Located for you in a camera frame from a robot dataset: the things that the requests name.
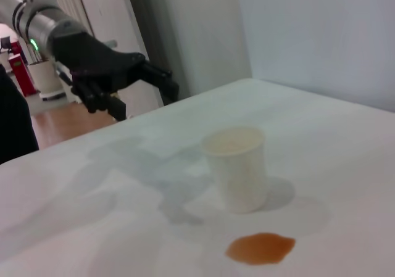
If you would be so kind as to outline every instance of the green indicator light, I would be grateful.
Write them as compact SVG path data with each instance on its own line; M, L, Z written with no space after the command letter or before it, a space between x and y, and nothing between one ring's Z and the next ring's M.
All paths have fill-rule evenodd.
M37 46L35 40L31 39L30 43L33 45L33 47L35 47L36 51L38 51L38 46Z

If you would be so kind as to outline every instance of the robotic arm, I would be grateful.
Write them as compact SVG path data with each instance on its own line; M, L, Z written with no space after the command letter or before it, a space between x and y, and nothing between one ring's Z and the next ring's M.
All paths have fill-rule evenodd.
M126 105L110 94L138 80L158 87L170 101L178 98L179 87L170 71L151 65L140 53L110 49L66 15L56 0L0 0L0 22L69 68L73 80L65 74L60 77L91 113L108 110L117 120L124 120Z

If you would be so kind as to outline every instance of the liquid spill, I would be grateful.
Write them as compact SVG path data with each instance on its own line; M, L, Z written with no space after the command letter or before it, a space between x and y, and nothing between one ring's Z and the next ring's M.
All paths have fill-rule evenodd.
M294 248L295 239L277 234L260 233L243 237L233 242L227 256L248 265L280 263Z

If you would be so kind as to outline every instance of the white paper cup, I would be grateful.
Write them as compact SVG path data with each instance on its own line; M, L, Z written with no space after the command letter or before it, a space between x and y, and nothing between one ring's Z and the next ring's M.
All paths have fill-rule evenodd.
M227 209L248 213L267 199L264 135L257 128L229 128L206 137L202 150Z

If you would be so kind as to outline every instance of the white table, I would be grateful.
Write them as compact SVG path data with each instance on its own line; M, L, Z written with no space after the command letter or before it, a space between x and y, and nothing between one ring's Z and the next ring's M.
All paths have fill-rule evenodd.
M199 151L259 126L273 194L223 210ZM0 276L394 276L395 115L242 80L0 167ZM224 252L297 239L279 265Z

